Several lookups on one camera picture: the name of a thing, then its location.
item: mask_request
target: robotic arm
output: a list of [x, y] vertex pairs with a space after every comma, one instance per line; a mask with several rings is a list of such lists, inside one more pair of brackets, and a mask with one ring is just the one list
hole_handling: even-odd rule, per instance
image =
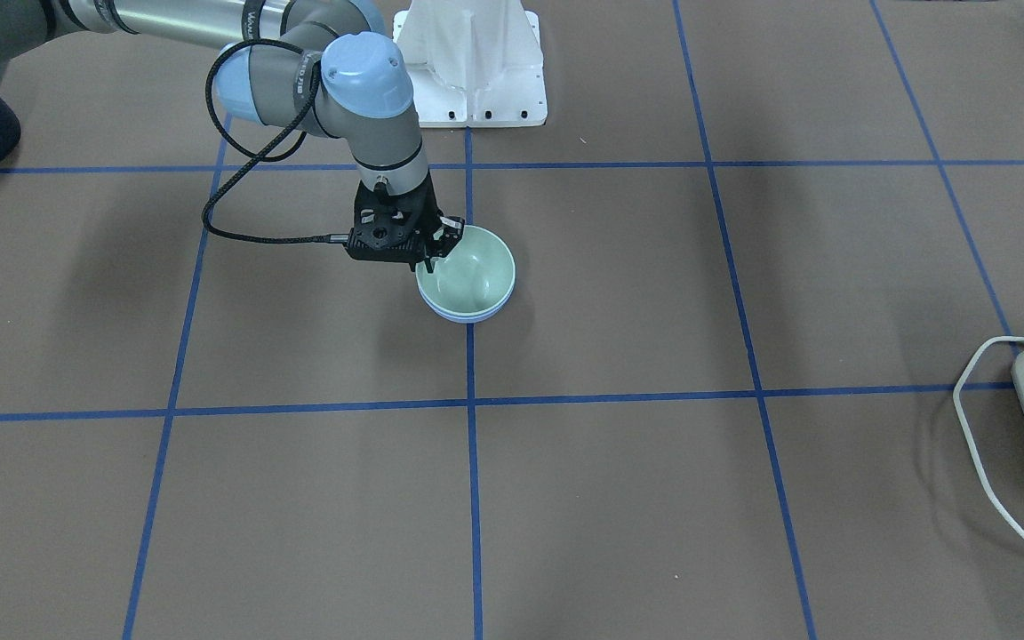
[[[462, 219], [437, 207], [414, 85], [371, 0], [0, 0], [0, 62], [79, 31], [222, 48], [210, 86], [214, 80], [233, 117], [282, 127], [280, 140], [298, 129], [348, 142], [360, 174], [349, 233], [276, 240], [220, 231], [207, 215], [219, 198], [205, 210], [212, 233], [338, 243], [354, 259], [423, 263], [430, 272], [430, 260], [461, 239]], [[228, 141], [252, 162], [227, 187], [256, 163], [274, 160]]]

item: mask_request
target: light blue joint cap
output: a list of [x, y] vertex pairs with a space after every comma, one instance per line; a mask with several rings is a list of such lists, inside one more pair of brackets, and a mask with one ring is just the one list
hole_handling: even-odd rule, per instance
[[252, 50], [237, 51], [227, 58], [219, 73], [216, 74], [216, 93], [223, 102], [227, 113], [232, 118], [243, 118], [252, 122], [259, 120], [259, 111], [255, 109], [255, 97], [252, 94]]
[[367, 19], [367, 24], [370, 25], [370, 29], [374, 33], [380, 33], [382, 36], [389, 36], [389, 32], [386, 31], [386, 18], [381, 15], [381, 11], [378, 10], [378, 5], [374, 4], [374, 0], [350, 0], [350, 4], [361, 11], [361, 16]]
[[354, 115], [383, 120], [414, 103], [414, 81], [389, 37], [369, 31], [339, 37], [322, 52], [321, 63], [330, 97]]

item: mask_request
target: blue tape line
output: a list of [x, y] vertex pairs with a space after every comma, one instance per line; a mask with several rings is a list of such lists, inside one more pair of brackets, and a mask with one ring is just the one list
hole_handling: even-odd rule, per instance
[[166, 409], [118, 409], [110, 411], [44, 411], [33, 414], [0, 414], [0, 422], [109, 421], [117, 418], [163, 418]]
[[133, 570], [133, 587], [129, 591], [129, 607], [125, 609], [125, 629], [122, 640], [131, 640], [133, 624], [137, 621], [137, 606], [141, 600], [141, 583], [144, 581], [144, 566], [150, 559], [150, 541], [153, 538], [153, 523], [156, 520], [156, 506], [160, 498], [160, 481], [164, 478], [164, 462], [168, 456], [168, 441], [172, 438], [172, 417], [166, 416], [164, 428], [160, 430], [160, 445], [158, 460], [153, 469], [153, 487], [150, 489], [150, 503], [144, 512], [144, 526], [141, 528], [141, 544], [137, 550], [137, 567]]
[[[475, 171], [534, 170], [534, 169], [691, 169], [691, 167], [773, 167], [773, 166], [1024, 166], [1024, 159], [867, 159], [866, 161], [650, 161], [650, 162], [520, 162], [472, 163]], [[224, 165], [227, 171], [239, 170], [241, 165]], [[470, 164], [430, 163], [435, 170], [468, 170]], [[1, 166], [0, 174], [59, 174], [59, 173], [200, 173], [214, 172], [214, 165], [151, 165], [151, 166]], [[255, 171], [353, 171], [353, 164], [273, 164], [260, 165]]]
[[935, 166], [935, 161], [919, 159], [870, 159], [870, 161], [715, 161], [718, 167], [757, 166]]
[[177, 417], [267, 416], [273, 414], [333, 414], [344, 411], [397, 411], [402, 409], [444, 409], [467, 407], [464, 400], [329, 401], [316, 404], [266, 404], [249, 407], [190, 407], [176, 409]]
[[943, 159], [942, 164], [946, 166], [1024, 166], [1024, 159]]
[[61, 174], [61, 173], [203, 173], [215, 171], [215, 166], [0, 166], [0, 174]]
[[931, 135], [931, 129], [927, 126], [927, 119], [923, 118], [923, 109], [920, 105], [920, 100], [914, 96], [914, 89], [911, 89], [911, 82], [906, 78], [906, 69], [903, 68], [903, 62], [899, 59], [899, 52], [895, 50], [895, 43], [891, 39], [891, 32], [887, 29], [887, 24], [883, 19], [883, 12], [880, 11], [880, 6], [877, 0], [868, 0], [871, 5], [871, 11], [874, 13], [874, 19], [877, 19], [880, 25], [880, 31], [883, 33], [883, 39], [885, 39], [887, 44], [887, 49], [891, 52], [891, 59], [895, 62], [895, 70], [899, 73], [899, 81], [903, 84], [903, 89], [906, 90], [906, 96], [910, 98], [911, 109], [914, 110], [914, 117], [920, 121], [920, 127], [923, 130], [923, 137], [927, 139], [927, 146], [931, 150], [931, 155], [935, 159], [936, 165], [939, 167], [939, 175], [942, 177], [943, 185], [946, 187], [946, 195], [950, 198], [950, 204], [954, 207], [954, 215], [958, 216], [958, 224], [963, 227], [963, 236], [967, 239], [968, 246], [971, 247], [971, 255], [974, 256], [974, 263], [979, 267], [979, 275], [982, 279], [982, 284], [987, 288], [987, 294], [990, 295], [990, 302], [994, 306], [994, 312], [998, 315], [998, 323], [1002, 327], [1002, 333], [1011, 335], [1011, 327], [1007, 321], [1007, 312], [1002, 311], [1002, 304], [998, 300], [998, 294], [994, 291], [994, 285], [990, 280], [990, 272], [987, 272], [987, 266], [982, 259], [982, 254], [979, 253], [978, 244], [974, 242], [974, 234], [971, 232], [971, 226], [967, 223], [967, 216], [963, 214], [963, 206], [958, 202], [958, 196], [954, 195], [954, 186], [951, 185], [950, 177], [946, 174], [946, 167], [943, 166], [942, 157], [939, 155], [939, 148], [935, 145], [934, 137]]
[[788, 511], [788, 498], [784, 492], [784, 477], [780, 473], [780, 460], [777, 457], [776, 442], [772, 438], [771, 419], [769, 419], [768, 407], [765, 406], [765, 397], [761, 394], [761, 376], [757, 366], [757, 354], [753, 349], [753, 337], [749, 329], [749, 316], [744, 312], [744, 300], [740, 293], [740, 284], [737, 279], [737, 266], [734, 260], [732, 244], [729, 240], [729, 229], [724, 217], [724, 207], [722, 204], [722, 191], [718, 185], [717, 171], [714, 167], [714, 154], [712, 154], [711, 139], [706, 130], [706, 118], [702, 117], [702, 102], [697, 93], [697, 84], [694, 78], [694, 65], [690, 60], [690, 44], [686, 41], [686, 29], [682, 20], [682, 7], [678, 0], [674, 3], [674, 17], [678, 27], [678, 40], [682, 45], [682, 57], [686, 65], [686, 78], [690, 82], [690, 97], [694, 102], [694, 115], [697, 118], [697, 132], [702, 140], [702, 152], [706, 155], [707, 173], [711, 179], [711, 190], [714, 194], [714, 206], [717, 212], [718, 225], [722, 229], [722, 245], [726, 254], [726, 263], [729, 270], [729, 283], [732, 286], [734, 300], [737, 304], [737, 316], [740, 321], [740, 333], [744, 340], [744, 352], [749, 357], [749, 370], [753, 378], [753, 390], [757, 396], [758, 413], [761, 417], [761, 427], [765, 435], [765, 445], [769, 453], [769, 465], [772, 468], [772, 481], [776, 486], [777, 503], [780, 507], [780, 517], [784, 522], [784, 538], [788, 542], [788, 555], [792, 559], [793, 578], [797, 581], [797, 592], [800, 595], [801, 609], [805, 614], [805, 631], [808, 632], [809, 640], [817, 640], [816, 624], [812, 620], [812, 605], [809, 604], [808, 589], [805, 587], [805, 570], [800, 560], [800, 551], [797, 547], [797, 535], [792, 522], [792, 514]]
[[650, 161], [650, 162], [487, 162], [476, 163], [475, 169], [531, 170], [531, 169], [683, 169], [700, 167], [707, 163], [699, 161]]
[[[1007, 390], [1013, 389], [1013, 382], [971, 382], [964, 387], [966, 390]], [[891, 385], [870, 387], [810, 387], [765, 389], [764, 397], [840, 397], [847, 395], [880, 395], [880, 394], [925, 394], [950, 393], [954, 385]]]
[[[965, 390], [1009, 390], [1013, 382], [971, 382]], [[763, 389], [764, 397], [839, 397], [872, 394], [923, 394], [950, 393], [954, 385], [887, 385], [857, 387], [805, 387]], [[629, 403], [629, 401], [675, 401], [675, 400], [742, 400], [757, 397], [756, 390], [712, 390], [712, 392], [671, 392], [671, 393], [617, 393], [596, 395], [538, 395], [511, 397], [476, 397], [476, 407], [519, 407], [543, 404], [606, 404]], [[187, 409], [119, 409], [101, 411], [50, 411], [37, 414], [0, 414], [0, 422], [40, 421], [104, 421], [114, 418], [163, 418], [171, 414], [176, 418], [207, 416], [267, 416], [275, 414], [329, 414], [345, 411], [398, 411], [407, 409], [459, 409], [467, 407], [467, 398], [447, 400], [386, 400], [386, 401], [331, 401], [316, 404], [256, 404], [245, 407], [190, 407]]]
[[[464, 127], [464, 221], [472, 224], [472, 129]], [[484, 638], [483, 559], [480, 550], [480, 463], [476, 458], [476, 325], [464, 329], [464, 386], [468, 398], [468, 513], [472, 526], [472, 638]]]
[[[232, 119], [230, 115], [224, 118], [224, 129], [231, 130]], [[219, 188], [219, 179], [223, 175], [224, 155], [227, 152], [227, 141], [219, 141], [219, 154], [216, 155], [216, 171], [212, 175], [212, 186], [210, 195], [215, 194]], [[137, 567], [133, 570], [133, 584], [129, 591], [129, 608], [125, 609], [125, 632], [123, 640], [131, 640], [133, 637], [133, 625], [137, 622], [137, 606], [141, 598], [141, 586], [144, 581], [144, 567], [150, 555], [150, 544], [153, 542], [153, 524], [156, 520], [156, 508], [160, 498], [160, 483], [164, 479], [164, 466], [168, 458], [168, 442], [172, 439], [172, 424], [176, 410], [176, 400], [179, 397], [179, 382], [184, 372], [184, 359], [187, 355], [187, 341], [191, 336], [193, 317], [196, 314], [196, 299], [200, 291], [200, 275], [204, 271], [204, 251], [208, 245], [208, 231], [200, 231], [199, 250], [196, 252], [196, 266], [191, 269], [191, 286], [187, 291], [187, 305], [184, 309], [184, 325], [179, 334], [179, 344], [176, 347], [176, 366], [174, 368], [172, 385], [168, 390], [168, 414], [164, 419], [164, 426], [160, 429], [160, 446], [158, 450], [158, 460], [153, 470], [153, 486], [150, 489], [150, 501], [144, 513], [144, 526], [141, 529], [141, 543], [137, 551]]]
[[472, 224], [472, 129], [464, 127], [464, 223]]
[[732, 400], [756, 397], [753, 390], [712, 390], [712, 392], [616, 393], [598, 395], [538, 395], [517, 397], [478, 397], [476, 407], [516, 407], [537, 404], [606, 404], [624, 401]]
[[475, 325], [466, 327], [468, 388], [468, 509], [472, 515], [472, 637], [484, 638], [483, 566], [480, 550], [480, 463], [476, 457]]
[[[241, 164], [224, 166], [227, 171], [243, 169]], [[356, 164], [257, 164], [252, 171], [356, 171]]]

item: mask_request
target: bowl rim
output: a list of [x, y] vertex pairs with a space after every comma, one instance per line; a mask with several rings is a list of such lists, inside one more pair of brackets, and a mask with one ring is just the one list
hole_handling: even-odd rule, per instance
[[466, 230], [467, 229], [476, 229], [479, 231], [484, 231], [484, 233], [486, 233], [488, 237], [492, 237], [492, 239], [495, 239], [497, 243], [501, 244], [501, 247], [503, 247], [504, 250], [504, 254], [508, 255], [509, 263], [512, 264], [512, 279], [509, 280], [508, 291], [505, 291], [504, 295], [501, 295], [501, 299], [498, 300], [495, 304], [481, 308], [480, 311], [459, 313], [456, 311], [451, 311], [451, 309], [447, 309], [437, 303], [434, 303], [433, 300], [429, 299], [429, 296], [426, 295], [426, 288], [422, 285], [421, 268], [419, 266], [418, 270], [416, 270], [415, 279], [416, 281], [418, 281], [418, 293], [421, 294], [421, 298], [425, 300], [426, 304], [428, 304], [430, 308], [434, 309], [434, 311], [437, 312], [438, 315], [444, 317], [444, 319], [459, 321], [460, 323], [468, 323], [468, 321], [482, 319], [481, 317], [482, 315], [486, 313], [490, 314], [497, 308], [504, 306], [504, 303], [508, 302], [509, 297], [512, 297], [513, 289], [515, 289], [515, 255], [512, 255], [512, 250], [511, 248], [508, 247], [508, 243], [505, 243], [504, 239], [501, 239], [501, 237], [497, 236], [495, 232], [492, 232], [488, 229], [484, 229], [483, 226], [478, 226], [475, 224], [466, 224]]

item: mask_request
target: brown floor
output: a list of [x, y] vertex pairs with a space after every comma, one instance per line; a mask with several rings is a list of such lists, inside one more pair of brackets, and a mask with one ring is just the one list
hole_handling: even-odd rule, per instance
[[[949, 398], [1024, 335], [1024, 0], [525, 4], [549, 124], [427, 132], [519, 266], [475, 328], [406, 267], [203, 239], [214, 51], [12, 62], [0, 639], [1024, 639]], [[338, 231], [350, 162], [217, 221]], [[967, 404], [1024, 522], [1011, 357]]]

